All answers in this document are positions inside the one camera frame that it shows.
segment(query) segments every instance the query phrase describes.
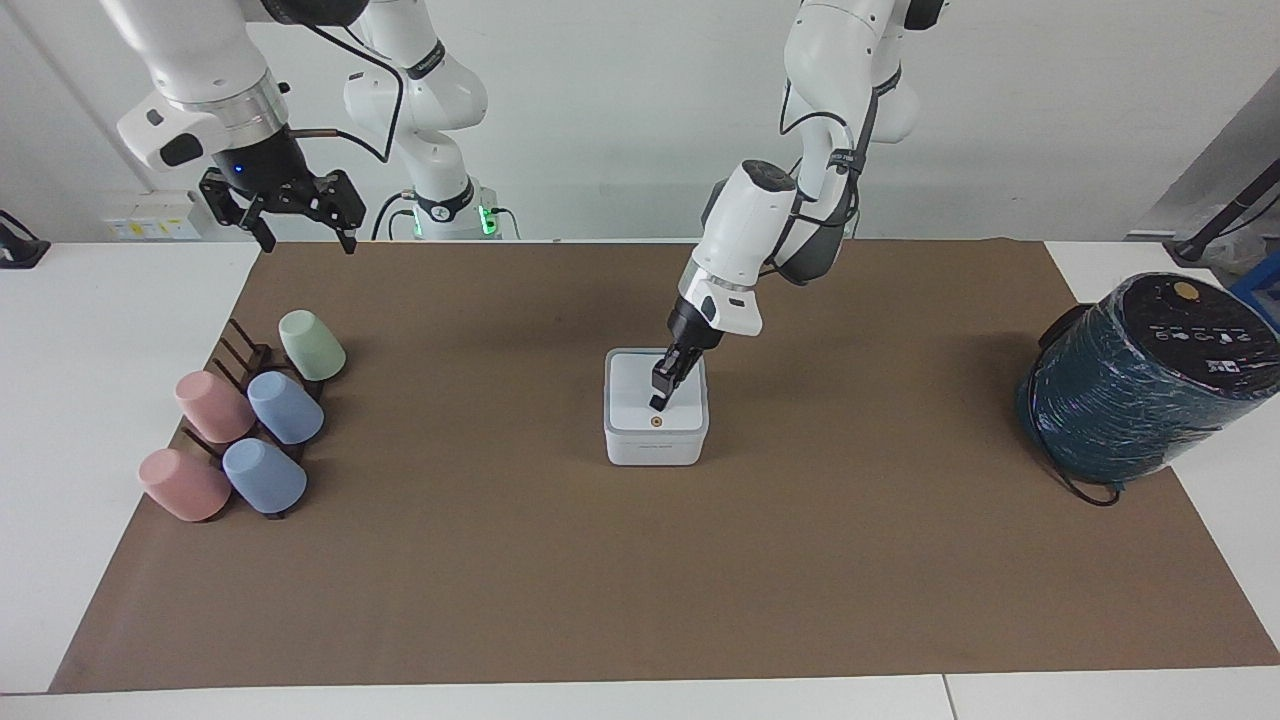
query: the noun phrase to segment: pink cup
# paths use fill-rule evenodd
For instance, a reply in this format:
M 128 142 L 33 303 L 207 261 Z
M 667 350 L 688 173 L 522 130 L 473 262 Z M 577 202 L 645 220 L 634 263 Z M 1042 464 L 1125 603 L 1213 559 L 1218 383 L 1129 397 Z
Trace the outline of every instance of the pink cup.
M 204 457 L 178 450 L 157 450 L 138 468 L 142 489 L 180 520 L 198 523 L 214 516 L 232 496 L 232 483 Z
M 207 370 L 178 380 L 174 397 L 182 414 L 209 442 L 236 442 L 253 427 L 253 406 L 236 386 Z

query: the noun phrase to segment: green indicator light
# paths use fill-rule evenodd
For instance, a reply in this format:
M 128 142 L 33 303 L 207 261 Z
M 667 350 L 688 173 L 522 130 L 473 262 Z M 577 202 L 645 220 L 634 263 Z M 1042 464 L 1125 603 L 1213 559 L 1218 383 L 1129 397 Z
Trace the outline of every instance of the green indicator light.
M 484 205 L 476 205 L 476 210 L 480 211 L 480 229 L 483 229 L 485 234 L 498 232 L 498 220 L 493 217 L 493 211 Z

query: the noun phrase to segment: green cup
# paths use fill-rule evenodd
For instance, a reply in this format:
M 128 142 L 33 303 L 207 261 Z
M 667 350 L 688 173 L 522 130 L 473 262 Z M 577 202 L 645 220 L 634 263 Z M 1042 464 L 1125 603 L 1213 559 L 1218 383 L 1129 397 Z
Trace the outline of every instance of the green cup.
M 347 364 L 347 351 L 310 310 L 280 318 L 280 342 L 298 373 L 311 382 L 328 380 Z

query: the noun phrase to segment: white table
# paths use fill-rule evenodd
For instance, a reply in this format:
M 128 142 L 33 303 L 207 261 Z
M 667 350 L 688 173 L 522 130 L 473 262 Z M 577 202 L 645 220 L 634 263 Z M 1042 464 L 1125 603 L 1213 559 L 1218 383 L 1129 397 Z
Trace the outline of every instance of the white table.
M 1156 246 L 1050 246 L 1082 301 L 1144 270 Z M 0 692 L 52 678 L 140 491 L 141 457 L 178 421 L 256 246 L 60 245 L 0 274 Z M 1272 402 L 1175 468 L 1249 601 L 1280 637 L 1280 421 Z M 1280 669 L 827 680 L 276 688 L 0 697 L 0 717 L 1280 717 Z

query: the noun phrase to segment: blue object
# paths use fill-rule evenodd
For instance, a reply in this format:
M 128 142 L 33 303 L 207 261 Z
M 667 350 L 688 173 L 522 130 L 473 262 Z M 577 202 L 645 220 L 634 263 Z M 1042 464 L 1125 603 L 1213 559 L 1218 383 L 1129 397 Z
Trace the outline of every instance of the blue object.
M 257 438 L 237 442 L 223 455 L 223 470 L 253 510 L 284 512 L 307 489 L 307 473 L 279 447 Z
M 1097 484 L 1160 470 L 1280 392 L 1275 332 L 1181 275 L 1130 278 L 1042 347 L 1018 389 L 1021 424 L 1061 470 Z
M 1231 286 L 1231 295 L 1280 329 L 1280 252 L 1272 252 Z
M 282 373 L 262 373 L 248 383 L 259 420 L 284 445 L 303 443 L 324 427 L 324 410 L 302 386 Z

